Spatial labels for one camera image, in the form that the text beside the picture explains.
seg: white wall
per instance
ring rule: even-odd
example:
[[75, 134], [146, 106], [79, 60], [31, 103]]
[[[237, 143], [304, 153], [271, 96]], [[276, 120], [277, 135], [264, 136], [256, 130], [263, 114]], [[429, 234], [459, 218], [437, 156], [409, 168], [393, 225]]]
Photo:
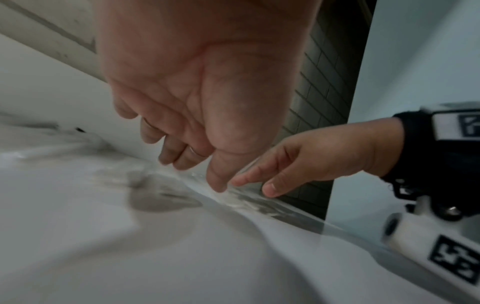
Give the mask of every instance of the white wall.
[[[349, 122], [480, 100], [479, 16], [475, 0], [379, 0]], [[326, 219], [379, 241], [386, 216], [404, 203], [360, 173], [334, 183]]]

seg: white robotic device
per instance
ring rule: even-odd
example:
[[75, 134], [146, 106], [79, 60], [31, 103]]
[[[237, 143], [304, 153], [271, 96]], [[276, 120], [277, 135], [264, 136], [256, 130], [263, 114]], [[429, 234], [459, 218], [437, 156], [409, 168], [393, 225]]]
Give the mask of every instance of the white robotic device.
[[422, 108], [431, 114], [435, 148], [441, 149], [438, 187], [396, 180], [396, 197], [415, 200], [392, 214], [382, 240], [391, 249], [480, 300], [480, 103]]

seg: ring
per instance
ring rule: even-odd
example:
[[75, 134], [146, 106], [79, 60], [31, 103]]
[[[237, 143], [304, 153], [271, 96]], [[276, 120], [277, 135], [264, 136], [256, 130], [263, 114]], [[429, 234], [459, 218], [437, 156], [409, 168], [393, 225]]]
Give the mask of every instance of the ring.
[[143, 119], [143, 121], [145, 121], [145, 123], [146, 123], [147, 126], [151, 127], [151, 128], [154, 129], [154, 130], [158, 130], [158, 128], [152, 126], [152, 125], [149, 123], [149, 121], [148, 121], [147, 119], [145, 119], [145, 117], [142, 117], [142, 119]]
[[201, 156], [200, 154], [196, 153], [196, 152], [194, 151], [194, 149], [192, 148], [192, 146], [188, 146], [188, 147], [190, 148], [190, 151], [191, 151], [195, 156], [200, 157], [200, 158], [206, 158], [206, 157], [208, 157], [208, 156]]

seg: adult hand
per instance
ring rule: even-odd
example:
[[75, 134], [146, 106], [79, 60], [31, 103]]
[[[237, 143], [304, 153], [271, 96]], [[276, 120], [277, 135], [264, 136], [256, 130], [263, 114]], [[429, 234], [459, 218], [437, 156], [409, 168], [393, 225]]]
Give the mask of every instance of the adult hand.
[[97, 0], [115, 109], [143, 117], [144, 141], [166, 135], [163, 164], [213, 153], [206, 178], [225, 190], [281, 127], [319, 1]]
[[231, 183], [266, 181], [265, 196], [277, 197], [313, 180], [333, 180], [362, 170], [385, 176], [399, 160], [404, 136], [397, 118], [300, 133], [284, 139]]

